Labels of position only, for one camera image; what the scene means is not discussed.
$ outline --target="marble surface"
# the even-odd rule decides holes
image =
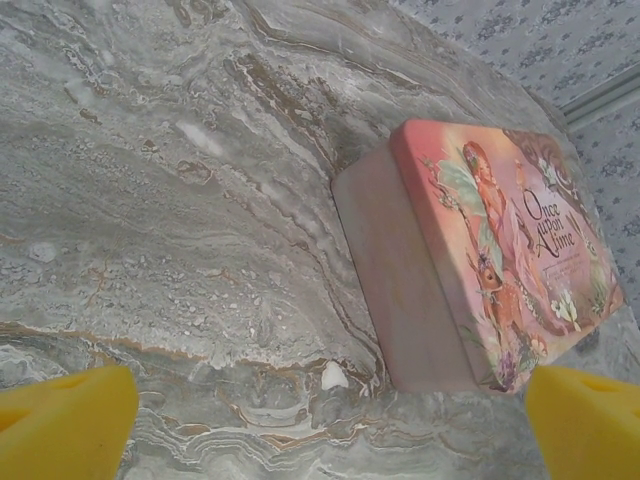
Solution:
[[[521,395],[389,384],[329,181],[411,116],[575,150],[388,8],[0,3],[0,387],[128,365],[120,479],[546,478]],[[625,308],[561,362],[639,352]]]

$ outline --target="wallpaper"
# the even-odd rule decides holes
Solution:
[[[392,0],[557,106],[640,61],[640,0]]]
[[[640,315],[640,101],[600,118],[573,138],[585,164],[627,300]]]

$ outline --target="box lid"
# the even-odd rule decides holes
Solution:
[[[390,148],[480,386],[516,391],[622,305],[552,137],[414,119]]]

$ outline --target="pink tin box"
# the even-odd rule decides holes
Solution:
[[[409,120],[332,190],[399,390],[515,392],[623,303],[547,135]]]

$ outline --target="fairy girl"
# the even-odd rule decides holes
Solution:
[[[538,297],[545,308],[550,305],[549,293],[532,260],[534,242],[522,215],[513,202],[507,201],[493,176],[487,154],[476,142],[464,145],[462,154],[469,166],[482,199],[489,228],[502,250],[505,266],[515,269],[524,288]]]

